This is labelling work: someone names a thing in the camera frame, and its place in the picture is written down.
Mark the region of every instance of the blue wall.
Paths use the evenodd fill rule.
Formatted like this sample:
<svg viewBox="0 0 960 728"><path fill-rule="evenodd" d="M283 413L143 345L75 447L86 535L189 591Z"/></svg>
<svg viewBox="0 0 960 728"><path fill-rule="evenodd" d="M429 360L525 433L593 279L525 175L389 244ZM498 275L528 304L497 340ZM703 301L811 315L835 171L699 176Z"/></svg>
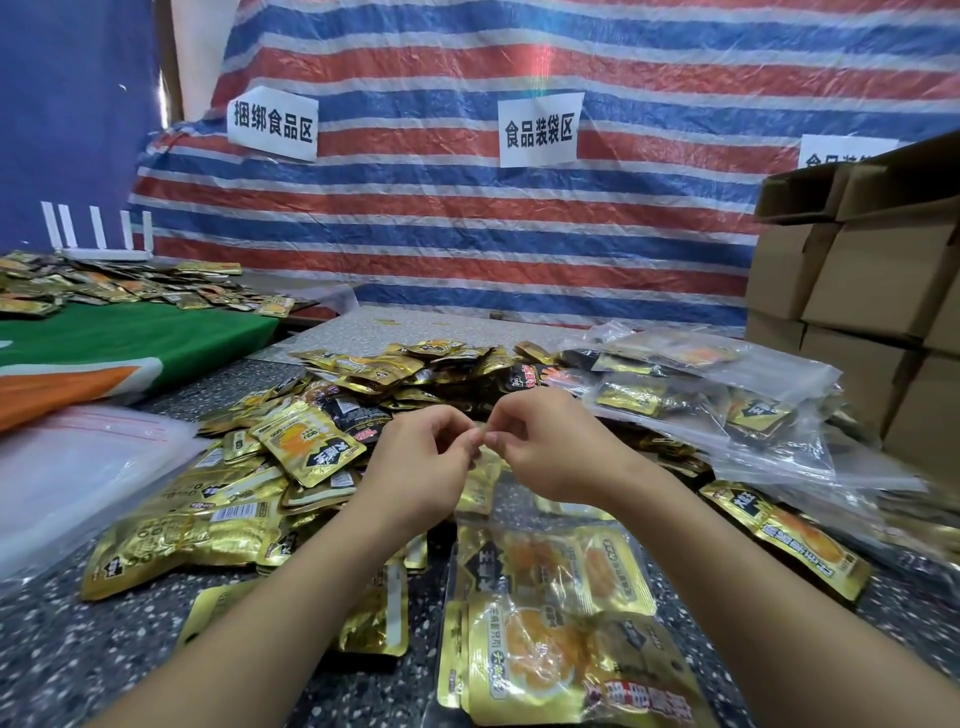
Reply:
<svg viewBox="0 0 960 728"><path fill-rule="evenodd" d="M111 248L146 136L159 128L151 0L0 2L0 251L48 251L40 200L70 205Z"/></svg>

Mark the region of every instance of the sign with chinese characters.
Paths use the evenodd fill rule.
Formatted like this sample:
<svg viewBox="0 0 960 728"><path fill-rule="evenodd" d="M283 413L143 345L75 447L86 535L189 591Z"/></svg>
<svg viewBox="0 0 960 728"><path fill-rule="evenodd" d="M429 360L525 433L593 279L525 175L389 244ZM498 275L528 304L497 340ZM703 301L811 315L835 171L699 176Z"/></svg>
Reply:
<svg viewBox="0 0 960 728"><path fill-rule="evenodd" d="M258 86L227 104L227 139L261 152L315 161L318 104Z"/></svg>
<svg viewBox="0 0 960 728"><path fill-rule="evenodd" d="M501 167L543 167L577 158L583 93L497 103Z"/></svg>
<svg viewBox="0 0 960 728"><path fill-rule="evenodd" d="M897 139L879 139L875 136L804 134L800 139L797 168L830 164L834 161L863 161L891 152L899 146Z"/></svg>

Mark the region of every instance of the orange and green cloth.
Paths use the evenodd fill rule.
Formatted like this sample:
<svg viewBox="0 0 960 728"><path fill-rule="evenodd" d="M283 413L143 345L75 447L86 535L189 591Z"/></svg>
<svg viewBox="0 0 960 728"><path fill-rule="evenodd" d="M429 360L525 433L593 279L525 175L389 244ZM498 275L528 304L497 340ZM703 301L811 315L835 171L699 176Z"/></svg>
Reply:
<svg viewBox="0 0 960 728"><path fill-rule="evenodd" d="M277 320L155 303L68 303L0 321L0 431L69 404L173 386L261 349Z"/></svg>

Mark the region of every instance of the cardboard box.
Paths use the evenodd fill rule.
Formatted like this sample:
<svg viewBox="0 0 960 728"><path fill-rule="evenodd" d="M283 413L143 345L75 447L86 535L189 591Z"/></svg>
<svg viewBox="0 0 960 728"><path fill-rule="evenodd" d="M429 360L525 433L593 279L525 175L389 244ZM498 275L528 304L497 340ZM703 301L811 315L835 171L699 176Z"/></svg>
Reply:
<svg viewBox="0 0 960 728"><path fill-rule="evenodd" d="M960 494L960 360L931 354L883 441L890 454Z"/></svg>
<svg viewBox="0 0 960 728"><path fill-rule="evenodd" d="M813 223L764 231L747 280L747 307L799 321L839 230L835 223Z"/></svg>
<svg viewBox="0 0 960 728"><path fill-rule="evenodd" d="M778 352L800 355L806 324L802 321L784 321L759 311L747 311L747 341Z"/></svg>
<svg viewBox="0 0 960 728"><path fill-rule="evenodd" d="M960 275L953 279L924 344L938 352L960 356Z"/></svg>
<svg viewBox="0 0 960 728"><path fill-rule="evenodd" d="M813 326L806 330L800 353L843 372L840 385L853 415L880 436L923 360L917 350Z"/></svg>
<svg viewBox="0 0 960 728"><path fill-rule="evenodd" d="M857 164L804 320L923 339L957 268L960 133Z"/></svg>
<svg viewBox="0 0 960 728"><path fill-rule="evenodd" d="M761 223L832 222L853 165L818 164L771 175L760 186L754 216Z"/></svg>

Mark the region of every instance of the orange fabric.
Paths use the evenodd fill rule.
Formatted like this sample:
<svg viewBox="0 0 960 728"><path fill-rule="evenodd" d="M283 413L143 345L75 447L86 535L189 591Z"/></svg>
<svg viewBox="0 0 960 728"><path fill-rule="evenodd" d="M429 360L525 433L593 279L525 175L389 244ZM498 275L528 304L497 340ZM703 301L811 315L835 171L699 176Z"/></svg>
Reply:
<svg viewBox="0 0 960 728"><path fill-rule="evenodd" d="M69 404L97 400L137 369L0 376L0 432Z"/></svg>

